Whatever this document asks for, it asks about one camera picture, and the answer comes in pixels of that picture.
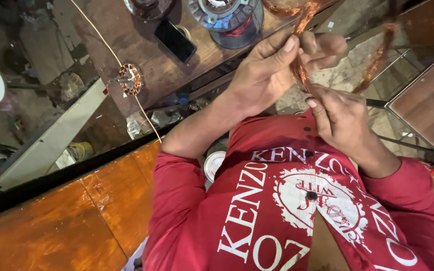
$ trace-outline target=black button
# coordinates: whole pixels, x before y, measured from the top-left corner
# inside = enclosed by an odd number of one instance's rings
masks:
[[[306,197],[308,198],[308,200],[317,200],[317,194],[313,191],[308,191]]]

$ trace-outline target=red long-sleeve shirt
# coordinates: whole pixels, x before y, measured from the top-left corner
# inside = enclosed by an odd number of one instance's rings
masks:
[[[318,211],[351,270],[434,271],[432,180],[400,159],[389,177],[365,176],[309,112],[240,123],[207,193],[197,160],[161,153],[144,268],[306,270]]]

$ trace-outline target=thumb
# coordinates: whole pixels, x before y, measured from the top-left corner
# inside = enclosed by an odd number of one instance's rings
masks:
[[[329,121],[328,114],[321,102],[315,98],[307,98],[306,103],[310,107],[314,118],[316,119],[316,126],[319,135],[325,139],[332,136],[331,123]]]
[[[289,66],[298,55],[298,47],[299,38],[291,35],[279,51],[258,62],[261,75],[271,76]]]

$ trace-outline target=smartphone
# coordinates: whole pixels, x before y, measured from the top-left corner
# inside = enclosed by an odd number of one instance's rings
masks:
[[[169,20],[163,19],[155,36],[167,47],[182,63],[186,64],[193,56],[197,47],[184,34],[182,34]]]

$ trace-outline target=white graphic print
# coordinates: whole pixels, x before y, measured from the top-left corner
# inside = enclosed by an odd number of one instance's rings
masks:
[[[280,178],[275,180],[276,204],[282,209],[284,221],[295,228],[305,229],[308,236],[312,236],[314,228],[314,212],[316,208],[333,227],[353,246],[364,244],[363,230],[367,225],[364,218],[363,205],[354,203],[351,190],[342,186],[331,176],[315,169],[295,168],[281,172]],[[309,201],[307,192],[314,191],[317,200]]]

